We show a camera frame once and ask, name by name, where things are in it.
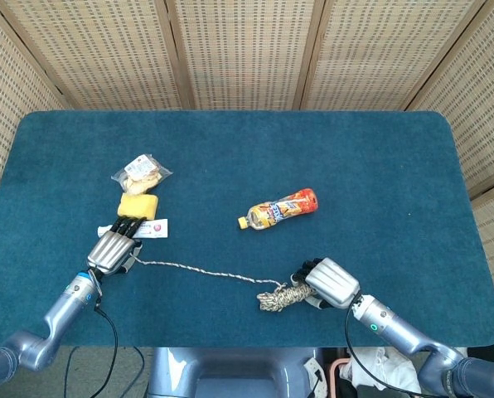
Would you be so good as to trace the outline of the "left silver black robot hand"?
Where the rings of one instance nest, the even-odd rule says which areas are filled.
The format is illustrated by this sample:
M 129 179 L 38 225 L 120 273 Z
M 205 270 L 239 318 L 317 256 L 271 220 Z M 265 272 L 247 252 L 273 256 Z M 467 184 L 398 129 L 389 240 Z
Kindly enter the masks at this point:
M 142 249 L 142 241 L 135 238 L 145 218 L 119 216 L 99 238 L 87 257 L 87 265 L 94 276 L 125 274 L 132 268 Z

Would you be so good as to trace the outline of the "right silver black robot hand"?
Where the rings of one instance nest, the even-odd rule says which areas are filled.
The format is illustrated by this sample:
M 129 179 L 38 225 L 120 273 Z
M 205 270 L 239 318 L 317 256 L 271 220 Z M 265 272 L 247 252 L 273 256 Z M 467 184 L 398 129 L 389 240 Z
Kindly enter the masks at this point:
M 328 257 L 304 261 L 291 281 L 294 287 L 306 284 L 312 289 L 306 301 L 318 309 L 348 309 L 360 292 L 358 280 Z

